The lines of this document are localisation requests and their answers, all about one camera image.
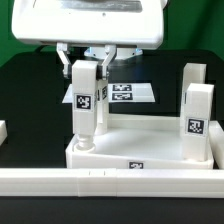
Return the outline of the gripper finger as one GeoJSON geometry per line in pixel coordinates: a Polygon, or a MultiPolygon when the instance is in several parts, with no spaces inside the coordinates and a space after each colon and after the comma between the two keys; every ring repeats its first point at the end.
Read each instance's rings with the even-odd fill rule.
{"type": "Polygon", "coordinates": [[[117,47],[115,45],[105,45],[101,47],[98,52],[101,62],[97,65],[97,79],[107,80],[108,65],[116,58],[117,47]]]}
{"type": "Polygon", "coordinates": [[[72,64],[68,57],[68,55],[70,54],[69,45],[67,43],[59,42],[56,45],[56,51],[63,64],[63,76],[65,78],[70,78],[72,74],[72,64]]]}

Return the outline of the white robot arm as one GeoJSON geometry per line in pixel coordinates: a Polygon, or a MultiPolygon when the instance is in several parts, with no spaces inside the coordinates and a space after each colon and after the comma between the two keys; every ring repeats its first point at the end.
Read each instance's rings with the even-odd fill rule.
{"type": "Polygon", "coordinates": [[[54,45],[71,74],[73,46],[102,47],[101,78],[119,48],[156,49],[169,0],[14,0],[12,33],[23,43],[54,45]]]}

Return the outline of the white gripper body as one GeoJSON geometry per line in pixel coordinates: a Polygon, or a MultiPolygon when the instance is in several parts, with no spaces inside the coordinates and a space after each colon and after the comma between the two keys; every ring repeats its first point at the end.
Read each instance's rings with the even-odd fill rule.
{"type": "Polygon", "coordinates": [[[165,0],[14,0],[12,33],[31,44],[156,49],[165,0]]]}

